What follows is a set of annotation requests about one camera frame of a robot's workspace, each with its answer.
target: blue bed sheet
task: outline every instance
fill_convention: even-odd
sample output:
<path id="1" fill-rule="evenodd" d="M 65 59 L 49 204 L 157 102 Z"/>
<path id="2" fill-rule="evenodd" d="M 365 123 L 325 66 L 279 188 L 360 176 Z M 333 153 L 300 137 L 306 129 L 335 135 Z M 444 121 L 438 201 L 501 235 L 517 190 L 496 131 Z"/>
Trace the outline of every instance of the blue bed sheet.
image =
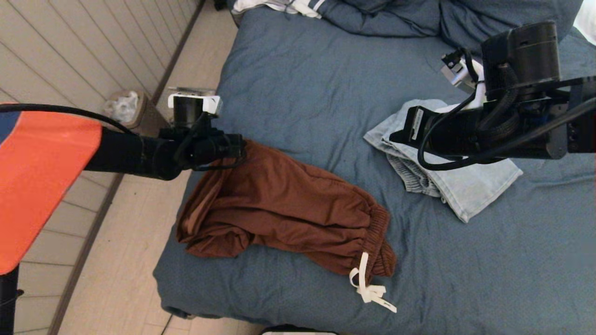
<path id="1" fill-rule="evenodd" d="M 565 77 L 594 74 L 596 49 L 577 31 L 560 49 Z M 329 170 L 390 211 L 398 267 L 373 283 L 398 312 L 363 304 L 347 277 L 303 255 L 251 246 L 201 259 L 174 234 L 154 271 L 162 307 L 356 334 L 594 334 L 594 155 L 515 160 L 524 175 L 466 225 L 439 199 L 406 193 L 362 139 L 408 100 L 465 97 L 439 71 L 449 51 L 435 37 L 364 37 L 324 20 L 247 12 L 215 126 Z"/>

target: trash can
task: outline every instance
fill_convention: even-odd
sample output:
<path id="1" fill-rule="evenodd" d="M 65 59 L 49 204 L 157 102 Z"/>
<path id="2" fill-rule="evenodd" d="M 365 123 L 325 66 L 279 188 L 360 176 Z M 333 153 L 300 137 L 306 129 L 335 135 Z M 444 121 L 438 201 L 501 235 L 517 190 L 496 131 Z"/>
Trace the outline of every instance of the trash can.
<path id="1" fill-rule="evenodd" d="M 147 137 L 157 137 L 159 134 L 159 129 L 168 128 L 169 124 L 167 123 L 166 119 L 164 119 L 162 114 L 159 113 L 159 111 L 155 108 L 153 103 L 151 103 L 151 100 L 149 100 L 145 92 L 126 90 L 112 94 L 104 105 L 105 114 L 117 120 L 117 118 L 113 117 L 112 115 L 114 106 L 117 106 L 118 104 L 122 105 L 124 100 L 127 102 L 134 101 L 134 94 L 132 94 L 132 92 L 136 93 L 136 96 L 138 97 L 134 115 L 132 118 L 128 118 L 126 121 L 119 122 L 123 126 L 140 135 Z"/>

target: white drawstring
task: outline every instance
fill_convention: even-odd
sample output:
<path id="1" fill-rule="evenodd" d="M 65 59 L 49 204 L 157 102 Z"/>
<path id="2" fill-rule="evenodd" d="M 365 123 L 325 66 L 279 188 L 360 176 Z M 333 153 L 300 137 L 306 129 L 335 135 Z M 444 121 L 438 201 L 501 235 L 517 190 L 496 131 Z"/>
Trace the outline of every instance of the white drawstring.
<path id="1" fill-rule="evenodd" d="M 393 306 L 391 303 L 387 302 L 386 300 L 382 299 L 383 294 L 387 292 L 385 286 L 381 285 L 369 285 L 366 286 L 365 276 L 367 272 L 367 263 L 368 263 L 368 253 L 363 252 L 362 257 L 360 258 L 360 268 L 353 268 L 350 271 L 350 284 L 356 287 L 356 292 L 362 296 L 362 300 L 364 303 L 375 302 L 379 305 L 387 308 L 388 310 L 392 311 L 393 313 L 397 313 L 397 307 Z M 355 285 L 353 282 L 354 277 L 358 275 L 358 285 Z"/>

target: black pole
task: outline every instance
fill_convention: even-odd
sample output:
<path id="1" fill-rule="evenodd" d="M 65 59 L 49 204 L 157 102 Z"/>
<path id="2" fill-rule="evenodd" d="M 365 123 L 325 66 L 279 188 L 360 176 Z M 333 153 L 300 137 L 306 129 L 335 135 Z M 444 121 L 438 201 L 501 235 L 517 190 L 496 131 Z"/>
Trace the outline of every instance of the black pole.
<path id="1" fill-rule="evenodd" d="M 14 308 L 17 298 L 18 265 L 11 272 L 0 275 L 0 335 L 14 332 Z"/>

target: wooden floor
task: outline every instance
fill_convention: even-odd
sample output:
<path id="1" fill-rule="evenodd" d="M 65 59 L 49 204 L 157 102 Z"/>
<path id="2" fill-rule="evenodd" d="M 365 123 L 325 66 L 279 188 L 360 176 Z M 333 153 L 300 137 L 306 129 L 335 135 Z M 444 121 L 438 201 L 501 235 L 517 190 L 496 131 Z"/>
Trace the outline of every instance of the wooden floor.
<path id="1" fill-rule="evenodd" d="M 236 35 L 229 12 L 208 0 L 168 86 L 215 88 Z M 171 115 L 164 108 L 160 111 Z M 125 176 L 74 290 L 62 335 L 160 335 L 169 314 L 160 308 L 151 273 L 163 250 L 189 173 L 174 181 Z M 232 319 L 174 318 L 167 335 L 253 335 L 262 326 Z"/>

